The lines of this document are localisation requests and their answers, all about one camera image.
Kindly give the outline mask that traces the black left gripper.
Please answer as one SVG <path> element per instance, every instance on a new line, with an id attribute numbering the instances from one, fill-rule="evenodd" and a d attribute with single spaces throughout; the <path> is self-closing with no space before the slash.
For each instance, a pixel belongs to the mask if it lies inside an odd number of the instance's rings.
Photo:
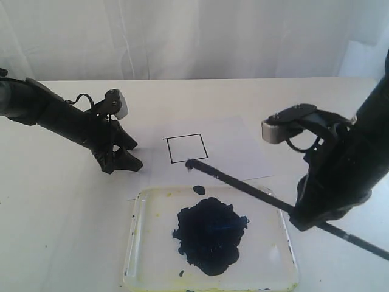
<path id="1" fill-rule="evenodd" d="M 99 118 L 92 111 L 83 111 L 81 144 L 90 150 L 101 170 L 111 174 L 116 170 L 138 172 L 143 163 L 128 150 L 137 142 L 122 128 L 118 120 Z M 114 151 L 114 144 L 119 148 Z"/>

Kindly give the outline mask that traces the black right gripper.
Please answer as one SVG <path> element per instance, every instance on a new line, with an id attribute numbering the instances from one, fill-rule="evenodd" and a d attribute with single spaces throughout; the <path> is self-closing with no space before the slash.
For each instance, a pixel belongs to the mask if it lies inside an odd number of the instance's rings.
<path id="1" fill-rule="evenodd" d="M 298 182 L 290 214 L 290 222 L 306 231 L 342 218 L 371 197 L 371 189 L 359 176 L 362 165 L 357 158 L 360 150 L 370 150 L 371 145 L 347 118 L 336 113 L 314 111 L 297 123 L 323 141 L 314 142 L 304 156 L 309 168 Z"/>

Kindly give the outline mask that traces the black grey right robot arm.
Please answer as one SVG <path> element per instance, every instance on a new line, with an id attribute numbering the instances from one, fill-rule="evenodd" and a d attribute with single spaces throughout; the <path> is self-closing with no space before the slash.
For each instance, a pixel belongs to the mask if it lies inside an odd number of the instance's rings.
<path id="1" fill-rule="evenodd" d="M 342 218 L 366 202 L 388 173 L 388 73 L 351 120 L 333 126 L 334 143 L 309 157 L 309 171 L 297 186 L 291 223 L 301 231 Z"/>

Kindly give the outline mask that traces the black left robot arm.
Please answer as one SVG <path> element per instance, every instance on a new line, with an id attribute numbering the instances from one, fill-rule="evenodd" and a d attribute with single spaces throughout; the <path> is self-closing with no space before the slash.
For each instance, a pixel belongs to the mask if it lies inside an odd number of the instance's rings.
<path id="1" fill-rule="evenodd" d="M 119 89 L 110 89 L 94 103 L 85 95 L 90 108 L 75 107 L 76 100 L 64 100 L 42 83 L 8 77 L 1 69 L 1 115 L 27 126 L 39 125 L 91 151 L 103 172 L 139 171 L 143 164 L 130 152 L 137 142 L 119 121 L 128 107 Z"/>

